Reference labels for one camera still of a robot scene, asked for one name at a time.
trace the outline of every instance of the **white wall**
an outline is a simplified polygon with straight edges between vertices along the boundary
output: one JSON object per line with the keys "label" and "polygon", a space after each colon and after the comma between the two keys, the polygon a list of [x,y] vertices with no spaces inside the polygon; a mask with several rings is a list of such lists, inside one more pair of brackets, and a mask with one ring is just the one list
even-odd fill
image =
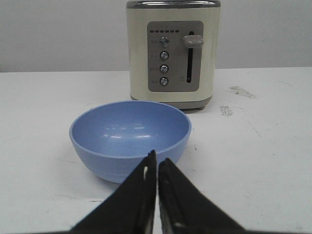
{"label": "white wall", "polygon": [[[128,70],[127,0],[0,0],[0,72]],[[311,0],[221,0],[217,68],[312,66]]]}

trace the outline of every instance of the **white table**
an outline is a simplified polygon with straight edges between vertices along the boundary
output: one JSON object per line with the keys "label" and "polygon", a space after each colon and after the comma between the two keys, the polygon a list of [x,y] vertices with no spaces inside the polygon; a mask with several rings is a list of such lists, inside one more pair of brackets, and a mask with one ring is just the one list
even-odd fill
{"label": "white table", "polygon": [[[1,234],[68,230],[117,188],[68,130],[129,92],[128,72],[0,74]],[[204,195],[246,229],[312,233],[311,67],[216,70],[213,99],[187,114],[177,166]]]}

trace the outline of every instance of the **toaster lever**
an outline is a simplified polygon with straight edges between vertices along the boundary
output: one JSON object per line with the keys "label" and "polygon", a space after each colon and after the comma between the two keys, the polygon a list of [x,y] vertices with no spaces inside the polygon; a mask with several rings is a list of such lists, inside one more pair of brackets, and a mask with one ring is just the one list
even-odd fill
{"label": "toaster lever", "polygon": [[187,35],[183,37],[182,41],[187,48],[200,48],[204,44],[201,35]]}

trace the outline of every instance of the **toaster control panel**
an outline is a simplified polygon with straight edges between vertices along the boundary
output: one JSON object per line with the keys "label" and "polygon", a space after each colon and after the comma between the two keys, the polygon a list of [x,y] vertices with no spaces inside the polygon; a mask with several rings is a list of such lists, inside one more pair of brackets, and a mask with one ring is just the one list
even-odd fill
{"label": "toaster control panel", "polygon": [[203,29],[201,21],[149,22],[150,91],[192,92],[199,89]]}

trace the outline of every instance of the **blue bowl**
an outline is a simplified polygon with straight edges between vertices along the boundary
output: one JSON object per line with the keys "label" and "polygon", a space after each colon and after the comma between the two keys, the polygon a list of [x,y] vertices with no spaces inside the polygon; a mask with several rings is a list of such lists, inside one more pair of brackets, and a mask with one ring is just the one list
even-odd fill
{"label": "blue bowl", "polygon": [[191,133],[189,118],[175,107],[151,101],[122,101],[79,116],[70,139],[82,162],[97,176],[122,183],[151,150],[158,162],[182,156]]}

